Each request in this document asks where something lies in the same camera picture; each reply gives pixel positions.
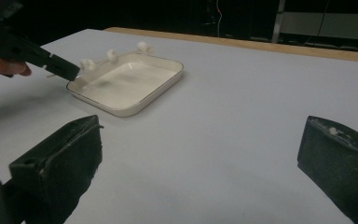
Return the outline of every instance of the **table surface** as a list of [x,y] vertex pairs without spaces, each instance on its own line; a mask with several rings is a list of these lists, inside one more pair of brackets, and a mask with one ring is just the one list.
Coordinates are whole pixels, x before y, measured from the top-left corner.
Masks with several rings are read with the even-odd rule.
[[145,41],[155,56],[183,63],[181,80],[140,113],[118,118],[40,68],[0,77],[2,182],[9,163],[62,125],[98,115],[103,162],[66,223],[351,223],[297,168],[296,156],[308,116],[358,131],[358,62],[348,58],[358,61],[358,53],[314,57],[246,41],[107,31],[84,30],[43,48],[78,64]]

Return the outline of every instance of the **white bump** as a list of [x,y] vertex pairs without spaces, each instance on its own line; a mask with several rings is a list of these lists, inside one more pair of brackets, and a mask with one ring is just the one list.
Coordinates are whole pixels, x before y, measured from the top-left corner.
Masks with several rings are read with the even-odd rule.
[[144,41],[139,42],[137,45],[138,50],[144,54],[150,54],[153,52],[153,46],[146,44]]
[[331,127],[328,129],[328,132],[331,134],[331,135],[337,135],[338,134],[338,131],[335,127]]
[[114,50],[110,49],[106,52],[109,62],[114,63],[117,61],[117,55]]

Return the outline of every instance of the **cable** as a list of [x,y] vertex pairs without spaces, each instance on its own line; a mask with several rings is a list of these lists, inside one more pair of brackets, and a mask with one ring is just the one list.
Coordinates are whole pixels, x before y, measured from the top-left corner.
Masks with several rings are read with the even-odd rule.
[[217,9],[217,12],[220,14],[219,21],[217,22],[217,37],[220,37],[220,21],[222,20],[223,14],[219,8],[219,0],[216,0],[216,9]]
[[[321,21],[321,25],[319,26],[319,31],[318,31],[318,34],[316,36],[319,36],[321,34],[321,31],[322,31],[322,25],[324,24],[324,16],[327,12],[327,8],[328,8],[328,5],[330,4],[330,0],[327,0],[327,4],[326,4],[326,7],[324,8],[324,14],[322,15],[322,21]],[[304,45],[306,45],[311,39],[313,38],[313,35],[311,35],[305,42],[304,42]]]

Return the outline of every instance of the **black tool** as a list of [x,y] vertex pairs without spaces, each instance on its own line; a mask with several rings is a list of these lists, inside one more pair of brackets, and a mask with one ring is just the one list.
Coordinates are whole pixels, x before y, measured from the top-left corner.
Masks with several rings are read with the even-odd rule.
[[358,132],[328,119],[308,117],[298,167],[358,224]]
[[102,161],[100,128],[97,116],[74,120],[13,161],[0,182],[0,224],[64,223]]
[[[10,2],[13,1],[0,1],[0,4],[7,5]],[[0,9],[1,14],[5,14],[5,12],[7,14],[8,11],[10,10]],[[3,23],[3,18],[1,16],[0,58],[31,63],[38,67],[43,67],[54,75],[63,77],[70,81],[73,81],[77,77],[80,70],[80,68],[75,64],[40,48],[23,36],[12,34]]]

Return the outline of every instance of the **white object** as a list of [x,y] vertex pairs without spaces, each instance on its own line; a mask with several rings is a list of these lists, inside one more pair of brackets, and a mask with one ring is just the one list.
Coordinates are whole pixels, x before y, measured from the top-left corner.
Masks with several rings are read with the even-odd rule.
[[151,54],[153,52],[153,46],[146,44],[144,41],[139,42],[136,46],[143,54]]
[[110,63],[115,63],[117,61],[117,55],[113,49],[108,50],[106,56]]
[[102,63],[96,72],[71,81],[67,90],[75,97],[118,117],[134,115],[165,92],[182,75],[183,65],[143,54],[117,57]]
[[81,63],[81,67],[85,71],[94,71],[98,67],[97,64],[91,59],[83,59],[80,63]]

